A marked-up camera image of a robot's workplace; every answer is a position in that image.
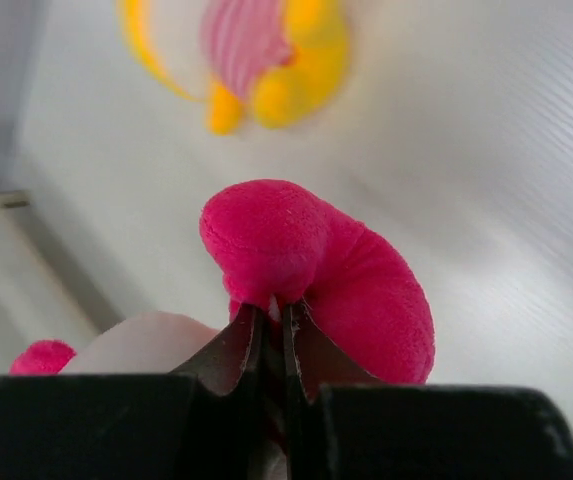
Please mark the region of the white plush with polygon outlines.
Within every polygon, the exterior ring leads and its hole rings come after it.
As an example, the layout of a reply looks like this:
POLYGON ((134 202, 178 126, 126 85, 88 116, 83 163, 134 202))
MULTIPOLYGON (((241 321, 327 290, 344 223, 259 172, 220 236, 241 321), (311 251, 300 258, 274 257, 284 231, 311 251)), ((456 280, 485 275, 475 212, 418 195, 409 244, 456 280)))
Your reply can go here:
MULTIPOLYGON (((435 334, 422 287, 380 235, 306 189, 283 180, 230 186, 205 204, 199 232, 223 274, 229 308, 263 310, 304 301, 316 325, 358 365, 390 383, 423 383, 435 334)), ((215 337, 184 315, 122 321, 81 351, 33 343, 14 375, 159 373, 215 337)))

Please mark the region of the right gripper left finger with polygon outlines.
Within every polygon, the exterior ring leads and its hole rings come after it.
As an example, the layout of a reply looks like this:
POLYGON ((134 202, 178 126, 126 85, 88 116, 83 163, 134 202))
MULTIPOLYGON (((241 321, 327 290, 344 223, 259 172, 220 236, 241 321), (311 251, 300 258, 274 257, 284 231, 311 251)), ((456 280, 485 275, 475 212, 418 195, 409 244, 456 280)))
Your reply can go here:
POLYGON ((188 375, 217 397, 230 395, 259 365, 264 312, 243 305, 234 320, 172 374, 188 375))

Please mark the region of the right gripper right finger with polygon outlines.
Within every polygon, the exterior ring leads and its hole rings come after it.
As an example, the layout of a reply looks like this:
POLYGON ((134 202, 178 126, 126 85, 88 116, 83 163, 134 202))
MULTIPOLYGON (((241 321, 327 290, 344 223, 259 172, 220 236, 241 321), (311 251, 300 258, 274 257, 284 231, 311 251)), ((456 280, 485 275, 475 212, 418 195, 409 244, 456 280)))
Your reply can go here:
POLYGON ((307 403, 313 404, 323 387, 381 385, 320 330, 302 302, 283 310, 283 331, 286 377, 307 403))

